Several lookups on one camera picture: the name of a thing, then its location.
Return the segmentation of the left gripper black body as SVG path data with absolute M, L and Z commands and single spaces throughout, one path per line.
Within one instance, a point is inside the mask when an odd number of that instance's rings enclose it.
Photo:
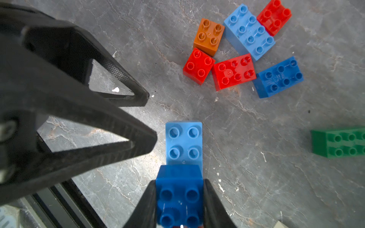
M 81 27 L 35 8 L 2 2 L 1 34 L 80 83 L 89 83 L 94 38 Z

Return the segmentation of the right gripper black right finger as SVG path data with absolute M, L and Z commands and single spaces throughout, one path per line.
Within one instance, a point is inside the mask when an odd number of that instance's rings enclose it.
M 203 180 L 203 226 L 205 228 L 237 228 L 208 179 Z

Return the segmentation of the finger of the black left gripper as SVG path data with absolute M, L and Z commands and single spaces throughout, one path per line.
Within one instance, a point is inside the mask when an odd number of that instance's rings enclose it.
M 133 92 L 132 96 L 98 92 L 100 96 L 117 107 L 146 105 L 149 99 L 147 90 L 112 57 L 91 33 L 80 27 L 74 27 L 69 40 L 68 75 L 80 83 L 88 85 L 93 60 Z
M 150 153 L 157 133 L 1 36 L 1 205 Z

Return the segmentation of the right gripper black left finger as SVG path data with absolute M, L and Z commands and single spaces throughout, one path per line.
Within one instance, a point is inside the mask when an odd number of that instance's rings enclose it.
M 156 182 L 152 180 L 123 228 L 156 228 L 156 207 Z

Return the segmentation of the small blue lego brick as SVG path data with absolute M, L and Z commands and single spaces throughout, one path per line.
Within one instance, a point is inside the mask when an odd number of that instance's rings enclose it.
M 203 178 L 198 165 L 162 165 L 156 178 L 157 224 L 197 228 L 203 223 Z

